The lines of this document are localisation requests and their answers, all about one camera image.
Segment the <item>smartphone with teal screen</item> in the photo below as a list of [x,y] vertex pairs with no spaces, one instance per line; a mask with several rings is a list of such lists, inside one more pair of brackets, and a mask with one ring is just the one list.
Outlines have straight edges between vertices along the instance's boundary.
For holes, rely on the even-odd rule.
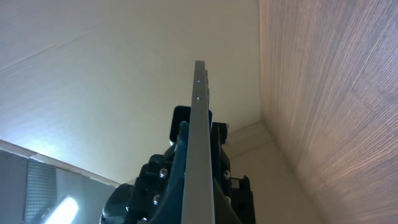
[[196,61],[190,108],[182,224],[215,222],[208,100],[208,75],[205,62]]

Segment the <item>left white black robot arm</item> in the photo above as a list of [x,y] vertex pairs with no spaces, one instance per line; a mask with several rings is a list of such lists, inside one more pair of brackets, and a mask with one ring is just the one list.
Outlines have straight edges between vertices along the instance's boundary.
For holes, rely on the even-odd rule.
[[[105,203],[100,223],[180,223],[190,107],[174,109],[170,140],[163,154],[154,154],[132,184],[122,184]],[[215,185],[215,222],[255,224],[254,199],[247,176],[231,177],[222,145],[227,125],[210,122],[211,166]]]

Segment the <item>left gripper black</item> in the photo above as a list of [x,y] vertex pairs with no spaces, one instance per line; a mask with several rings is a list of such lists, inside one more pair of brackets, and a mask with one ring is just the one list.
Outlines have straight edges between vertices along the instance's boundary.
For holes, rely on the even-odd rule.
[[[216,223],[255,223],[253,192],[247,176],[233,178],[222,145],[225,123],[211,125],[211,168]],[[177,140],[163,153],[150,157],[132,184],[114,190],[103,207],[101,223],[180,223],[184,163],[175,154],[187,140]]]

